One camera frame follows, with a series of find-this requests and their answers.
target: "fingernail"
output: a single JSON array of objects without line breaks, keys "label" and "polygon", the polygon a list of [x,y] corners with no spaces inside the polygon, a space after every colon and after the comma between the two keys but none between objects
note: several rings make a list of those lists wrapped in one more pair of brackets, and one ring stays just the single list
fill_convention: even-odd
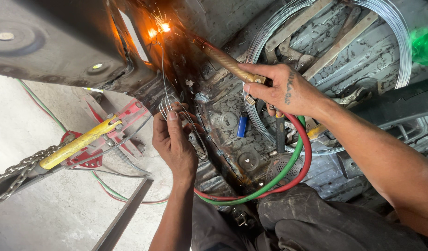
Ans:
[{"label": "fingernail", "polygon": [[174,111],[170,111],[167,114],[167,119],[170,120],[170,121],[173,121],[173,120],[177,119],[177,113],[174,112]]},{"label": "fingernail", "polygon": [[243,89],[244,89],[244,91],[245,91],[245,92],[250,92],[250,85],[246,83],[246,84],[243,86]]}]

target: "tattoo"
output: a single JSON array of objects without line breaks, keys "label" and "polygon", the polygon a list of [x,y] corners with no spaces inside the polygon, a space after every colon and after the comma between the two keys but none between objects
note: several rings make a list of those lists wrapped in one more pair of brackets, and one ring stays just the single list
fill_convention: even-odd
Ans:
[{"label": "tattoo", "polygon": [[287,80],[287,93],[285,94],[285,103],[287,105],[290,104],[290,97],[292,96],[290,91],[292,90],[292,88],[290,87],[290,85],[293,84],[293,79],[295,78],[295,73],[290,70],[290,74],[289,74],[289,79]]}]

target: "coiled wire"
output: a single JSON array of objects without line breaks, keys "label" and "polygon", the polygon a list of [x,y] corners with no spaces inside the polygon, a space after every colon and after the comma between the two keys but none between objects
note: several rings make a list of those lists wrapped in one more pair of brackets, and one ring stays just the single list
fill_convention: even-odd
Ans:
[{"label": "coiled wire", "polygon": [[[161,47],[161,69],[163,71],[164,92],[166,93],[166,96],[161,100],[160,104],[158,105],[158,108],[159,108],[161,115],[167,120],[166,111],[169,111],[169,110],[172,111],[173,110],[172,104],[177,104],[177,103],[179,103],[179,101],[175,96],[167,93],[166,78],[165,78],[165,74],[164,74],[164,49],[161,46],[161,43],[158,41],[154,40],[151,43],[152,43],[152,45],[158,45]],[[194,121],[192,121],[192,118],[189,116],[188,111],[186,110],[186,108],[184,106],[181,106],[181,107],[183,108],[184,112],[180,112],[179,113],[180,116],[182,116],[184,118],[184,120],[186,120],[186,122],[191,124],[192,128],[194,129],[194,133],[195,133],[195,135],[197,135],[199,142],[203,148],[203,152],[202,152],[202,151],[197,150],[197,148],[194,146],[195,154],[197,155],[197,157],[201,161],[206,162],[206,161],[208,161],[208,150],[206,149],[205,143],[203,142],[200,134],[197,132]]]},{"label": "coiled wire", "polygon": [[[265,46],[267,40],[272,34],[281,26],[287,19],[292,17],[301,9],[312,5],[316,0],[293,0],[290,3],[284,5],[278,11],[276,11],[260,28],[253,41],[250,44],[248,55],[245,59],[247,63],[256,63],[262,49]],[[409,38],[408,28],[406,22],[401,15],[400,11],[395,7],[389,0],[355,0],[356,4],[371,9],[380,15],[390,25],[395,33],[398,40],[398,46],[400,48],[400,71],[398,75],[397,84],[395,89],[404,87],[409,83],[411,76],[411,60],[412,60],[412,49],[411,41]],[[243,97],[248,95],[247,92],[243,91]],[[256,126],[257,130],[268,140],[276,144],[276,139],[263,125],[259,114],[255,106],[249,104],[245,100],[245,107],[248,111],[248,115],[251,121]],[[288,145],[285,146],[285,151],[290,153],[294,152],[294,148]],[[312,151],[313,156],[330,155],[344,151],[343,147],[334,147],[332,149]]]}]

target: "flame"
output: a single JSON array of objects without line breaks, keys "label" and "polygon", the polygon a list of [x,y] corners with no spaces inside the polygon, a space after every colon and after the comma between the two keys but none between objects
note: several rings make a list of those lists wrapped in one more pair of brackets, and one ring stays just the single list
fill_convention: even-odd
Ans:
[{"label": "flame", "polygon": [[150,38],[155,38],[156,35],[157,35],[157,31],[155,31],[155,29],[149,30],[149,37]]},{"label": "flame", "polygon": [[171,27],[169,26],[169,23],[161,24],[160,27],[161,27],[161,30],[164,32],[171,31]]}]

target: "chain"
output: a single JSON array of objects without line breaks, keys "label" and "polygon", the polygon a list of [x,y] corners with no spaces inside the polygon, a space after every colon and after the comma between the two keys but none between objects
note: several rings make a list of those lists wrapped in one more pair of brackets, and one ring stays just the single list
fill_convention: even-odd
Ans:
[{"label": "chain", "polygon": [[19,171],[21,170],[20,175],[11,183],[8,190],[6,190],[4,193],[0,195],[0,203],[7,200],[17,190],[17,188],[20,187],[23,181],[25,181],[25,179],[27,178],[28,173],[32,169],[34,169],[42,159],[50,156],[52,153],[59,150],[64,145],[67,145],[73,139],[74,139],[74,134],[70,134],[66,136],[64,142],[60,143],[59,145],[52,145],[45,150],[38,151],[34,155],[23,159],[17,165],[11,166],[10,168],[6,169],[4,174],[0,174],[0,183],[1,183],[3,178],[14,176],[18,174]]}]

